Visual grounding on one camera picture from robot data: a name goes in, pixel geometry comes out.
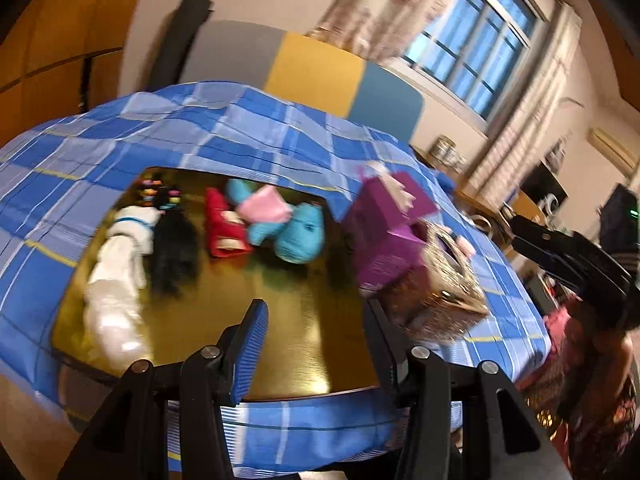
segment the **air conditioner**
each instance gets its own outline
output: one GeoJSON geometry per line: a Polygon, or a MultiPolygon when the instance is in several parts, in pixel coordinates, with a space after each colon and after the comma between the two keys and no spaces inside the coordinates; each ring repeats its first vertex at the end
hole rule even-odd
{"type": "Polygon", "coordinates": [[[592,128],[587,138],[590,145],[618,168],[625,178],[631,176],[638,164],[638,159],[626,148],[600,128],[592,128]]]}

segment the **blue plush toy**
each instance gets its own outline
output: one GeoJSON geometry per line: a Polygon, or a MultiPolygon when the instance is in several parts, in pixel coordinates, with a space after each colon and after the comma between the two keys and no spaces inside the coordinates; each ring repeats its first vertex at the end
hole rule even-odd
{"type": "MultiPolygon", "coordinates": [[[[229,179],[226,184],[229,202],[239,205],[250,195],[248,185],[239,179],[229,179]]],[[[247,240],[259,246],[268,238],[274,238],[276,256],[292,264],[306,264],[316,258],[324,245],[324,221],[322,207],[302,203],[293,209],[288,222],[258,222],[247,228],[247,240]]]]}

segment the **floor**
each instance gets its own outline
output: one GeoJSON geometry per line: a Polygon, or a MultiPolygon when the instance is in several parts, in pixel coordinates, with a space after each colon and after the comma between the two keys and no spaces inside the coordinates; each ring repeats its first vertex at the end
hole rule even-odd
{"type": "MultiPolygon", "coordinates": [[[[25,480],[55,480],[78,435],[0,375],[0,442],[25,480]]],[[[303,473],[303,480],[345,480],[342,473],[303,473]]]]}

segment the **purple box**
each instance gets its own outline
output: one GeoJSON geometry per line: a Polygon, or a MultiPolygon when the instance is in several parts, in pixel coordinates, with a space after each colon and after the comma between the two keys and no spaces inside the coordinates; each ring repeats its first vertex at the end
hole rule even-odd
{"type": "Polygon", "coordinates": [[[417,261],[424,241],[414,235],[411,225],[438,209],[407,173],[392,177],[415,197],[407,211],[398,207],[381,178],[375,177],[364,182],[342,220],[363,293],[380,290],[417,261]]]}

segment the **white cloth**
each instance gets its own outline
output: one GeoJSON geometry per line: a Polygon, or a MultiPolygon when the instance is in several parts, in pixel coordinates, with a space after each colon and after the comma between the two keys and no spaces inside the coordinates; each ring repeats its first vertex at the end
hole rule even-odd
{"type": "Polygon", "coordinates": [[[334,0],[308,33],[377,63],[402,56],[415,37],[455,0],[334,0]]]}
{"type": "Polygon", "coordinates": [[[84,328],[116,370],[150,358],[140,333],[138,290],[146,286],[142,256],[153,250],[153,228],[159,217],[153,207],[118,211],[84,292],[84,328]]]}
{"type": "Polygon", "coordinates": [[[581,18],[559,4],[542,58],[504,130],[469,177],[466,192],[500,209],[536,161],[538,146],[558,108],[574,53],[581,18]]]}

